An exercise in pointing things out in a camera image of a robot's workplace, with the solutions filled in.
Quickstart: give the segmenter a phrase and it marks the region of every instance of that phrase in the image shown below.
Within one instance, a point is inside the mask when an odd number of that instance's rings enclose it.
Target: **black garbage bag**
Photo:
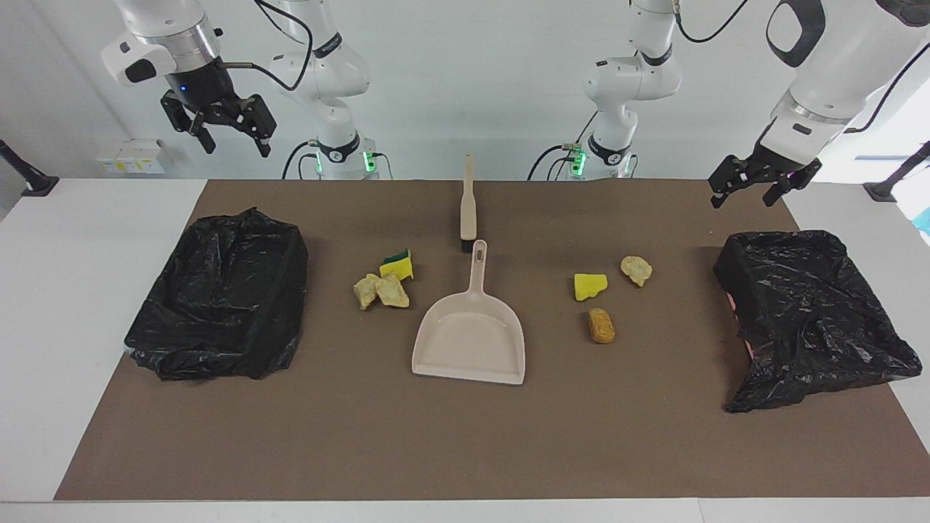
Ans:
[[[287,369],[297,349],[307,248],[296,225],[251,208],[202,218],[181,236],[126,335],[164,380]]]
[[[730,412],[918,376],[922,365],[846,247],[825,231],[740,233],[713,268],[752,355]]]

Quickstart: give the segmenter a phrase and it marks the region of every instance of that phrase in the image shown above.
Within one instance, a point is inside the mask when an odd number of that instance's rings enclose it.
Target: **white table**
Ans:
[[[930,520],[930,498],[51,503],[122,355],[127,326],[204,185],[62,180],[0,222],[0,500],[9,502],[0,504],[0,521]],[[812,185],[788,204],[802,228],[841,237],[898,332],[930,362],[930,248],[898,209],[841,185]],[[930,378],[892,388],[928,445]]]

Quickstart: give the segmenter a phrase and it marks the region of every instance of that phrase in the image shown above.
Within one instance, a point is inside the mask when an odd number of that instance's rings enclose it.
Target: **yellow sponge piece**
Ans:
[[[607,275],[575,275],[575,300],[584,302],[607,288]]]
[[[391,263],[385,263],[379,267],[381,272],[381,277],[383,278],[386,275],[393,273],[397,276],[399,280],[405,280],[407,278],[413,277],[413,262],[410,260],[410,257],[398,261],[392,261]]]

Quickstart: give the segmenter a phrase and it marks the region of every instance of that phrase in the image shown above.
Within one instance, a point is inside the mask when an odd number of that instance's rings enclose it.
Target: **dustpan handle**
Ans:
[[[487,242],[476,240],[472,248],[472,279],[469,282],[469,292],[483,292],[485,290],[485,265],[487,264]]]

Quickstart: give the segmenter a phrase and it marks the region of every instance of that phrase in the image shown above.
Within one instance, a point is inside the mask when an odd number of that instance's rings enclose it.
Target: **black stand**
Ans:
[[[45,196],[51,193],[55,184],[58,183],[59,178],[57,176],[46,176],[41,170],[29,165],[2,140],[0,140],[0,156],[3,156],[3,159],[26,180],[26,189],[22,192],[23,196]]]
[[[869,193],[871,199],[876,202],[896,203],[895,197],[891,196],[891,190],[895,188],[895,184],[904,180],[908,173],[921,165],[927,159],[927,156],[930,156],[930,141],[925,143],[920,151],[905,160],[901,167],[897,168],[895,173],[889,176],[887,180],[879,183],[863,183],[862,186],[865,187],[866,193]]]

